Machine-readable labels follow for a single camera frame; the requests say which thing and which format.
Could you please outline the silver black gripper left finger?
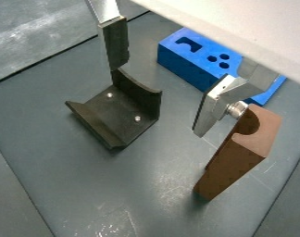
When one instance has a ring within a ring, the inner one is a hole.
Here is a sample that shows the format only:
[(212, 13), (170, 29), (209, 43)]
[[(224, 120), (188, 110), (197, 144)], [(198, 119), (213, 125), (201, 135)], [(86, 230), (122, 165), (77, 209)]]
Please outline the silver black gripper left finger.
[(116, 0), (85, 1), (104, 36), (109, 67), (116, 70), (129, 61), (126, 17), (121, 15)]

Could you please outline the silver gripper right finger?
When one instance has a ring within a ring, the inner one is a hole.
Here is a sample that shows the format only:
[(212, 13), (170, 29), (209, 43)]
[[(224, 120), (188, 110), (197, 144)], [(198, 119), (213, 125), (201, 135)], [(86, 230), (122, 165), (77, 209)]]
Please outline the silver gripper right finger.
[(193, 123), (193, 132), (202, 137), (226, 113), (238, 118), (247, 109), (242, 100), (264, 93), (279, 73), (248, 57), (241, 60), (238, 77), (225, 75), (205, 93)]

